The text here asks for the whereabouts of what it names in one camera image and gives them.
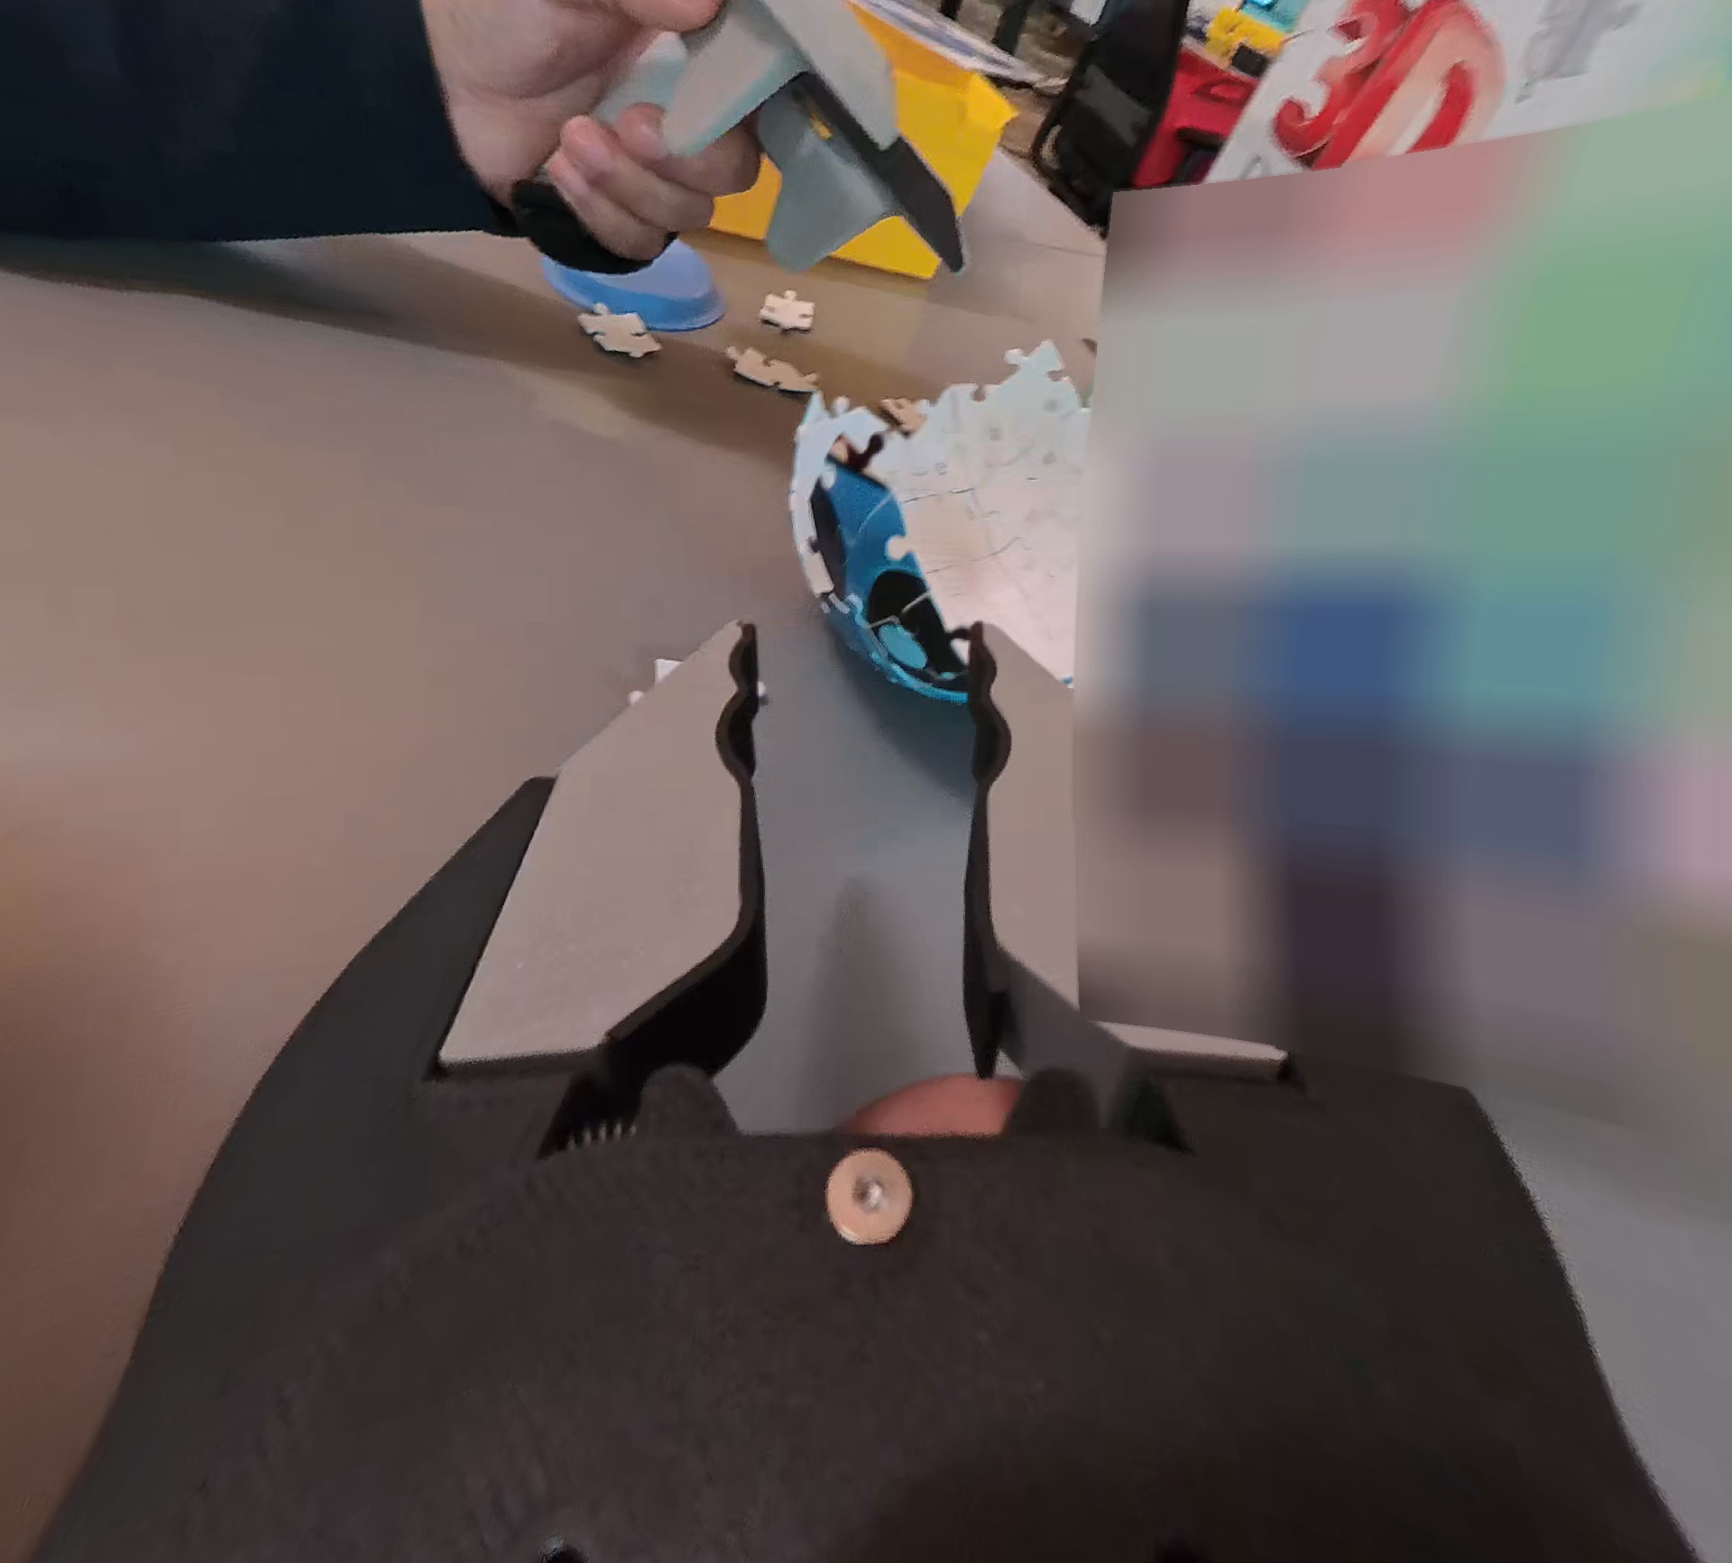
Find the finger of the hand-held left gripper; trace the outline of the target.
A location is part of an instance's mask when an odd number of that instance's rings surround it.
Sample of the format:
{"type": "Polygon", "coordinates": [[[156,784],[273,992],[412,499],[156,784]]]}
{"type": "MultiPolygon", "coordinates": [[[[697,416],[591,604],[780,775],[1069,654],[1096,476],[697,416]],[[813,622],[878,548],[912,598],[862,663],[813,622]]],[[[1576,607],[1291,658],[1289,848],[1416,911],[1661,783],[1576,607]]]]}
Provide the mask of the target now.
{"type": "Polygon", "coordinates": [[[808,270],[894,214],[894,201],[854,145],[813,122],[764,122],[762,151],[780,189],[764,243],[786,270],[808,270]]]}
{"type": "Polygon", "coordinates": [[[896,77],[872,35],[844,0],[761,1],[800,57],[797,75],[755,111],[761,149],[764,122],[813,122],[842,133],[891,196],[892,216],[907,219],[945,268],[961,270],[966,248],[957,212],[901,133],[896,77]]]}

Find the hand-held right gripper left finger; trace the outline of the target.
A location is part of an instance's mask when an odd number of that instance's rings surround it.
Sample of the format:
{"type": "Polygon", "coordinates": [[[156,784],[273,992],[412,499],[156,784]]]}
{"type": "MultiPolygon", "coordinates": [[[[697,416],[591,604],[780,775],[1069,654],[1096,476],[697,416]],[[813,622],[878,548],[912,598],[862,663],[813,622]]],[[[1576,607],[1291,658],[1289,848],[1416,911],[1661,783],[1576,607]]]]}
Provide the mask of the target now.
{"type": "Polygon", "coordinates": [[[768,1005],[757,635],[730,620],[573,752],[443,1033],[452,1073],[716,1075],[768,1005]]]}

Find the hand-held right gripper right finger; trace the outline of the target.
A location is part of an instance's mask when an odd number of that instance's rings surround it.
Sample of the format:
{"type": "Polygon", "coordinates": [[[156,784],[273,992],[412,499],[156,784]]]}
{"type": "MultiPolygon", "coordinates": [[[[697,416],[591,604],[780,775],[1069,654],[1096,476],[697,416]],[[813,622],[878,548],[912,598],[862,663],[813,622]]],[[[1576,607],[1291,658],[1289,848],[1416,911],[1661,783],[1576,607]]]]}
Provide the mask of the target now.
{"type": "Polygon", "coordinates": [[[999,626],[964,635],[972,802],[963,866],[963,1028],[979,1077],[1062,1071],[1103,1118],[1165,1079],[1280,1082],[1287,1055],[1084,988],[1071,687],[999,626]]]}

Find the blue and white puzzle ball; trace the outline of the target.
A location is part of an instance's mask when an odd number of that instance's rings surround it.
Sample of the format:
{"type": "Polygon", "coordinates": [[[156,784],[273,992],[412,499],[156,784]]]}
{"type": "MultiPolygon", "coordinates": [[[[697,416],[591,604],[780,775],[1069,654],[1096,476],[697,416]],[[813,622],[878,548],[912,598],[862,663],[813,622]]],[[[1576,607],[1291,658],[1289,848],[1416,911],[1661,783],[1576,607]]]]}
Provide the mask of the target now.
{"type": "Polygon", "coordinates": [[[1053,340],[1004,366],[923,398],[914,434],[818,391],[793,431],[789,532],[820,615],[887,683],[936,701],[966,700],[975,622],[1073,678],[1091,409],[1053,340]]]}

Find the person's left forearm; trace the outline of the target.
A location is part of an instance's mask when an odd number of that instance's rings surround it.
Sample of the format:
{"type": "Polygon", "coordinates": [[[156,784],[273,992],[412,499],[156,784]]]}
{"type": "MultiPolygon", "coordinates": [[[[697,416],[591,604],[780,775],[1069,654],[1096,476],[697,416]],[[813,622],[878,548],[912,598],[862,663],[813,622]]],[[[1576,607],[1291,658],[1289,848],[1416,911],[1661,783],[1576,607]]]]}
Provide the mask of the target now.
{"type": "Polygon", "coordinates": [[[3,236],[508,228],[420,0],[1,0],[3,236]]]}

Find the blue ball stand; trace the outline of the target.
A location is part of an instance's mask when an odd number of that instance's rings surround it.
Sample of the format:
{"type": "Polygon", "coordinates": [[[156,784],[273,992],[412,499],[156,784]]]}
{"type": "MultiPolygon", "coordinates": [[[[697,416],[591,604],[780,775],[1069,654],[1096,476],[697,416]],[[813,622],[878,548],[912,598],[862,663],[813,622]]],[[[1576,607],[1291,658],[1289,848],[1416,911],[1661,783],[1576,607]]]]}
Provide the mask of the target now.
{"type": "Polygon", "coordinates": [[[696,331],[725,317],[725,295],[703,252],[681,237],[625,272],[584,270],[548,256],[541,268],[551,288],[584,313],[629,313],[652,333],[696,331]]]}

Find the colourful puzzle box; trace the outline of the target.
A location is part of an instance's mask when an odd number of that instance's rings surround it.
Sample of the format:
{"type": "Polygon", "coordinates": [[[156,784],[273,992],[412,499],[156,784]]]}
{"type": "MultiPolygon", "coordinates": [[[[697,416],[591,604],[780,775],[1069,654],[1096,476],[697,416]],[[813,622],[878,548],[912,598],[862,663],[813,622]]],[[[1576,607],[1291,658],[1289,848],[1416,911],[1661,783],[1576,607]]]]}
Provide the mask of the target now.
{"type": "Polygon", "coordinates": [[[1627,117],[1728,86],[1729,0],[1307,0],[1204,182],[1627,117]]]}

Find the person's left hand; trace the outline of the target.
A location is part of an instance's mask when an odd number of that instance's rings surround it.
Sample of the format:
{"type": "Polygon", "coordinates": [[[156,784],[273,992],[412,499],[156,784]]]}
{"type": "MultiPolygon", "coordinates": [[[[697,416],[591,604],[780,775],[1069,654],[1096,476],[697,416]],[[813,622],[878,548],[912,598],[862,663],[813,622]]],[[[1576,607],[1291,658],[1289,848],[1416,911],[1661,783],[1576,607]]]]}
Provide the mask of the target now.
{"type": "Polygon", "coordinates": [[[746,191],[761,149],[741,122],[681,156],[651,104],[616,120],[595,108],[663,32],[706,24],[725,0],[420,0],[443,106],[465,163],[510,198],[537,180],[607,252],[643,261],[670,234],[708,225],[717,198],[746,191]]]}

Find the person's right hand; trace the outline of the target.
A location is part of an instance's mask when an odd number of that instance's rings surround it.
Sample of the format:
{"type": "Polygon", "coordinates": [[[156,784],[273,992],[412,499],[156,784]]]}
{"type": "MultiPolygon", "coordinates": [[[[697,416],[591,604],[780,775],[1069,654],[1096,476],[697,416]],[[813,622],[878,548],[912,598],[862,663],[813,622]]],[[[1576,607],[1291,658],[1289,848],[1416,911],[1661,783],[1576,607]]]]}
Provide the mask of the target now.
{"type": "Polygon", "coordinates": [[[934,1075],[858,1107],[838,1129],[858,1138],[992,1136],[1022,1093],[1017,1077],[934,1075]]]}

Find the yellow plastic bin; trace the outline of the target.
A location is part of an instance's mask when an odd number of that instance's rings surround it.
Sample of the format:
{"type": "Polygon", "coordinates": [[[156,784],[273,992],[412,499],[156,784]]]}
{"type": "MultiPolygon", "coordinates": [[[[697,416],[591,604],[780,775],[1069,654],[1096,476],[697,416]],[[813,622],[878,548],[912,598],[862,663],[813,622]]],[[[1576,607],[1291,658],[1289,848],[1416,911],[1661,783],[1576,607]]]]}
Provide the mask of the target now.
{"type": "MultiPolygon", "coordinates": [[[[901,133],[950,196],[957,218],[983,182],[1011,117],[1006,95],[984,75],[986,50],[914,0],[844,0],[887,57],[901,133]]],[[[782,187],[768,160],[746,192],[719,200],[708,230],[766,243],[782,187]]],[[[930,279],[941,259],[907,219],[887,216],[831,252],[833,259],[909,279],[930,279]]]]}

